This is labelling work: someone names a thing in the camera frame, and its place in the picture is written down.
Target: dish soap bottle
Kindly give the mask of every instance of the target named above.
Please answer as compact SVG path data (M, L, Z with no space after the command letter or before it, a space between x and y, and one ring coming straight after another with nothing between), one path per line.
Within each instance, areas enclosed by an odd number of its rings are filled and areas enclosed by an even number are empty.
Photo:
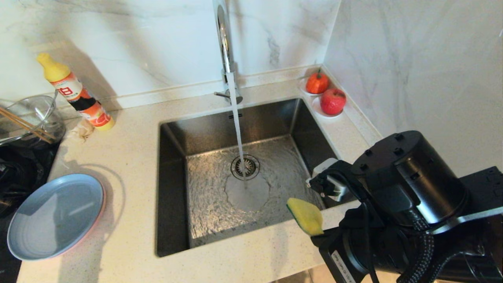
M54 61L48 53L40 53L37 61L44 67L44 77L96 129L111 129L115 121L101 103L82 85L66 65Z

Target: countertop ledge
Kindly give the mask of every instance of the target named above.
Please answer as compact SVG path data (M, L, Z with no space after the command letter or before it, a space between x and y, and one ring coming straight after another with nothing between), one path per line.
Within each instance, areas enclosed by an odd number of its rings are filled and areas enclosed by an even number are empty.
M240 107L311 97L286 81L241 90ZM219 97L205 95L115 111L114 128L85 142L65 138L50 179L71 173L98 178L107 193L103 216L65 254L23 262L18 282L270 282L322 264L323 259L294 220L190 249L155 255L159 125L228 111ZM315 116L339 158L354 162L369 147L347 115ZM71 128L78 120L69 120ZM324 210L324 228L338 225L357 201Z

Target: sink drain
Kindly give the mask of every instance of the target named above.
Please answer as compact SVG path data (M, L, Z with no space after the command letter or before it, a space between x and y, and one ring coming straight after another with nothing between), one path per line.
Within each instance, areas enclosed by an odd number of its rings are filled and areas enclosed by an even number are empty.
M257 160L257 158L245 154L244 156L244 166L241 166L241 158L236 157L232 161L232 165L230 166L230 170L233 174L234 177L238 178L239 180L244 180L246 177L246 180L250 180L255 178L255 176L259 173L260 171L260 163Z

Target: faucet spout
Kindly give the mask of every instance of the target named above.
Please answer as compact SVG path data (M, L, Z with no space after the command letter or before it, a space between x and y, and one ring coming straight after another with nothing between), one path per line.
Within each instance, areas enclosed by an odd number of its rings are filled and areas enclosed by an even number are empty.
M220 55L222 57L222 79L225 88L225 94L219 93L218 96L230 97L229 94L229 84L227 79L228 73L234 73L234 85L236 86L236 98L237 102L242 101L242 97L239 94L239 87L235 80L235 63L234 57L232 55L232 44L230 40L230 25L229 16L227 13L227 6L225 5L225 0L213 0L213 9L215 11L215 21L217 24L217 35L218 35L218 45L220 47Z

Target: chopsticks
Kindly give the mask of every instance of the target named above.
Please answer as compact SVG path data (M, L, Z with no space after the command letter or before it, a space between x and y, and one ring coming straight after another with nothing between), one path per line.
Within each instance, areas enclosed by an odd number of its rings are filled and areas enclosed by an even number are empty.
M5 118L9 119L10 121L14 122L15 124L17 124L18 126L20 126L21 128L27 130L27 131L32 131L33 130L33 134L35 134L37 137L41 138L42 140L44 140L45 142L51 144L52 141L50 140L53 139L53 140L56 140L56 137L49 134L48 132L44 131L43 129L41 128L37 128L37 129L34 129L35 126L28 123L27 121L25 121L24 119L20 118L19 116L7 111L6 109L3 109L0 107L0 115L4 116Z

